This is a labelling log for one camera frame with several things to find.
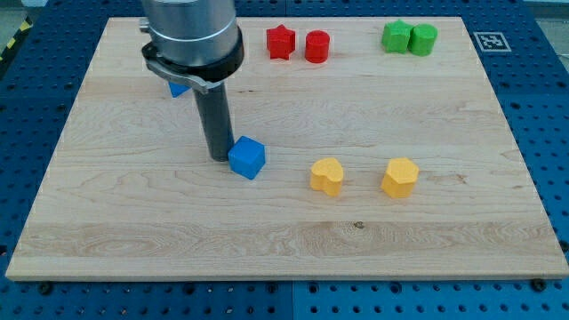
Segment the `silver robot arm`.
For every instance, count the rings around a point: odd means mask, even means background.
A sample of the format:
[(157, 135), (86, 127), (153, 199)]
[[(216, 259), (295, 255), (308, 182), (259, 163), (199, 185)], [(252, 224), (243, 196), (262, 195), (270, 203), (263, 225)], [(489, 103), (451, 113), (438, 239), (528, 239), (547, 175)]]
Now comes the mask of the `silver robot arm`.
[(244, 60), (233, 0), (142, 0), (139, 28), (146, 67), (194, 93), (210, 157), (228, 160), (234, 145), (225, 80)]

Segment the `black clamp ring mount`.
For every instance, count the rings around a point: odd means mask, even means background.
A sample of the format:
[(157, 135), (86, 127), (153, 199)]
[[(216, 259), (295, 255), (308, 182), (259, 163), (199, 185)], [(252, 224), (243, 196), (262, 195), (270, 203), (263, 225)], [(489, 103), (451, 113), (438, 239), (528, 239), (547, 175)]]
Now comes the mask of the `black clamp ring mount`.
[(164, 58), (152, 42), (141, 49), (147, 69), (162, 77), (167, 82), (189, 87), (202, 94), (207, 94), (214, 87), (233, 75), (244, 60), (244, 41), (240, 28), (231, 51), (220, 60), (203, 66), (183, 66)]

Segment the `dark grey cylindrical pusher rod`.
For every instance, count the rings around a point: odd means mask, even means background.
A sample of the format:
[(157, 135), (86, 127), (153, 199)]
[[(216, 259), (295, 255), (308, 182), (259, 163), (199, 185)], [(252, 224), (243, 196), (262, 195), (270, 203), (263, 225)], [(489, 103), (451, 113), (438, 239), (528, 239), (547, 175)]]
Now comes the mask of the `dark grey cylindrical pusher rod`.
[(210, 157), (217, 162), (228, 161), (234, 146), (228, 98), (223, 82), (208, 90), (194, 93)]

